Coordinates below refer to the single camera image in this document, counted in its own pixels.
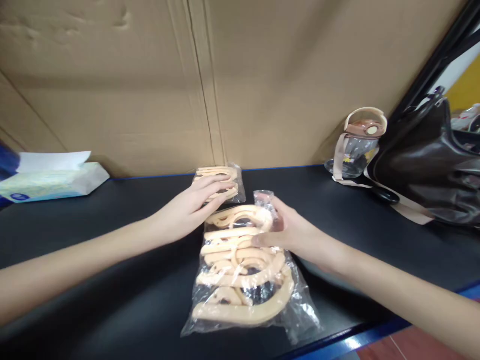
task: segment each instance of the handbag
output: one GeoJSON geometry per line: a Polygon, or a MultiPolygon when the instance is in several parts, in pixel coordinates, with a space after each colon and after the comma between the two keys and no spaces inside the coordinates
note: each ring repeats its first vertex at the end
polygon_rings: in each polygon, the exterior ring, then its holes
{"type": "Polygon", "coordinates": [[[443,88],[390,124],[368,167],[375,182],[441,222],[480,227],[480,134],[453,131],[443,88]]]}

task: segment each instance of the white tissue paper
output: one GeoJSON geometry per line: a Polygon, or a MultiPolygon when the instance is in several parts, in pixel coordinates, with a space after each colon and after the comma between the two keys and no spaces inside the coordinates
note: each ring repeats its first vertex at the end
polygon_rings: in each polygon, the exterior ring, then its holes
{"type": "Polygon", "coordinates": [[[20,153],[18,174],[0,182],[0,195],[14,203],[73,198],[90,194],[110,177],[91,151],[20,153]]]}

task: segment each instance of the plastic bag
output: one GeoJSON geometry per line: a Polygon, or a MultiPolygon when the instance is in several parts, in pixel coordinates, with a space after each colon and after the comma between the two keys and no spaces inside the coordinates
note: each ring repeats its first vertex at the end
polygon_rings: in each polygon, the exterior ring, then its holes
{"type": "Polygon", "coordinates": [[[292,255],[252,247],[254,235],[278,231],[274,193],[255,191],[255,205],[219,211],[205,222],[193,307],[181,336],[234,327],[284,327],[292,344],[321,330],[308,286],[292,255]]]}
{"type": "Polygon", "coordinates": [[[235,187],[213,194],[208,198],[208,203],[223,193],[227,193],[225,204],[241,204],[247,201],[244,182],[242,181],[242,169],[233,162],[229,162],[228,166],[199,167],[196,170],[193,181],[195,182],[203,177],[215,175],[230,175],[230,179],[227,181],[235,183],[235,187]]]}

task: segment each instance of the red floor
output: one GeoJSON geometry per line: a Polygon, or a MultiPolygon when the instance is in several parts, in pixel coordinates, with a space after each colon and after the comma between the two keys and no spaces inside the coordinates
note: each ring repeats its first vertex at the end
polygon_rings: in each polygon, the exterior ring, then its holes
{"type": "Polygon", "coordinates": [[[466,360],[416,327],[409,327],[357,351],[361,360],[466,360]]]}

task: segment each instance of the black table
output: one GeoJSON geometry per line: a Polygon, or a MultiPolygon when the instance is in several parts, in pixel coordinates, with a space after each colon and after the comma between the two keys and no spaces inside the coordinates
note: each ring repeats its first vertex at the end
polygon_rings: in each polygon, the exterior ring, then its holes
{"type": "MultiPolygon", "coordinates": [[[[369,191],[334,183],[322,166],[244,171],[243,181],[247,204],[253,204],[253,190],[272,190],[326,233],[429,282],[458,291],[480,280],[480,241],[473,233],[414,224],[369,191]]],[[[0,211],[0,268],[143,219],[191,182],[191,175],[110,180],[90,196],[15,204],[0,211]]],[[[293,347],[277,327],[180,338],[201,244],[199,228],[94,276],[4,327],[1,353],[9,359],[291,357],[339,341],[346,330],[351,335],[394,317],[300,265],[324,327],[313,344],[293,347]]]]}

